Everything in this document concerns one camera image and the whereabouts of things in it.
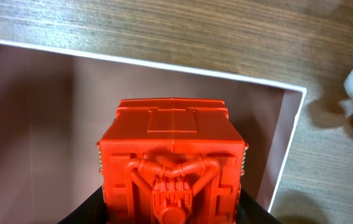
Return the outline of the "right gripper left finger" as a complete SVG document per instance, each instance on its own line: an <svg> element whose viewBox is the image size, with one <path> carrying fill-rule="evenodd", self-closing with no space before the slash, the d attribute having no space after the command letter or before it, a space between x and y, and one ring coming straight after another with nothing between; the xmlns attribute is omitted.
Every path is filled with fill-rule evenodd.
<svg viewBox="0 0 353 224"><path fill-rule="evenodd" d="M98 188L58 224L107 224L107 211L102 187Z"/></svg>

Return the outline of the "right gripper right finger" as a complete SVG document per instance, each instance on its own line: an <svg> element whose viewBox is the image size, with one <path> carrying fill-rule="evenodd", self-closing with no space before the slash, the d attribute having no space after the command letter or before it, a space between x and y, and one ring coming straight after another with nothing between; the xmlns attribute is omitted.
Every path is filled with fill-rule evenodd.
<svg viewBox="0 0 353 224"><path fill-rule="evenodd" d="M237 204L237 224L281 224L246 191L241 190Z"/></svg>

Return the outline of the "red toy fire truck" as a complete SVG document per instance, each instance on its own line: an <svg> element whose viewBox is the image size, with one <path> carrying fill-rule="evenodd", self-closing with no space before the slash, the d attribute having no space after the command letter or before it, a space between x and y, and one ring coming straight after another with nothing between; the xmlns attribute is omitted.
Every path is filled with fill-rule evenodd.
<svg viewBox="0 0 353 224"><path fill-rule="evenodd" d="M235 223L248 145L222 100L122 100L97 143L109 223Z"/></svg>

